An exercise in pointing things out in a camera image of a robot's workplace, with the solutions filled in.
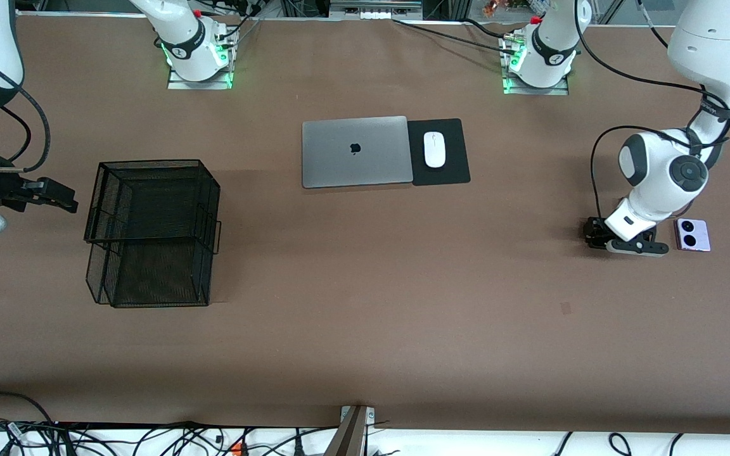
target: wire mesh basket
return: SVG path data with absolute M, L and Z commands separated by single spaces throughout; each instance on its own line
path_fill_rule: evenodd
M 220 191 L 199 160 L 101 163 L 84 234 L 95 302 L 208 305 Z

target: metal post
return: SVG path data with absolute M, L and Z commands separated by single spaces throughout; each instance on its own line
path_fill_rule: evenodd
M 365 432 L 368 424 L 373 423 L 373 408 L 352 406 L 348 407 L 347 412 L 344 409 L 343 414 L 345 418 L 323 456 L 362 456 L 365 450 Z

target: white mouse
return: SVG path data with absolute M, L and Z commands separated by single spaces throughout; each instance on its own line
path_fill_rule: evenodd
M 444 135 L 438 132 L 424 133 L 424 162 L 428 167 L 440 168 L 447 161 Z

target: mouse pad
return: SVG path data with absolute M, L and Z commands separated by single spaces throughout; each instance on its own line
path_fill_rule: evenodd
M 407 123 L 411 142 L 413 185 L 464 184 L 470 181 L 469 162 L 460 118 L 412 120 Z M 424 162 L 424 133 L 438 132 L 444 136 L 447 158 L 443 167 L 431 168 Z

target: table surface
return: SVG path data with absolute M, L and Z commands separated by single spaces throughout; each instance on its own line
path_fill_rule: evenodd
M 388 21 L 266 21 L 223 92 L 166 90 L 141 18 L 23 17 L 18 37 L 53 128 L 33 177 L 74 187 L 81 208 L 6 214 L 0 389 L 59 421 L 310 426 L 359 402 L 396 427 L 730 433 L 730 142 L 689 213 L 712 252 L 611 256 L 579 237 L 596 136 L 682 126 L 697 95 L 586 55 L 569 96 L 504 95 L 496 53 Z M 614 66 L 683 82 L 646 29 L 587 38 Z M 37 116 L 13 106 L 35 156 Z M 303 121 L 386 115 L 460 118 L 472 182 L 301 188 Z M 629 190 L 628 135 L 600 144 L 606 211 Z M 22 139 L 0 112 L 0 153 Z M 96 305 L 82 238 L 98 162 L 177 158 L 221 185 L 214 302 Z M 672 242 L 669 223 L 658 237 Z

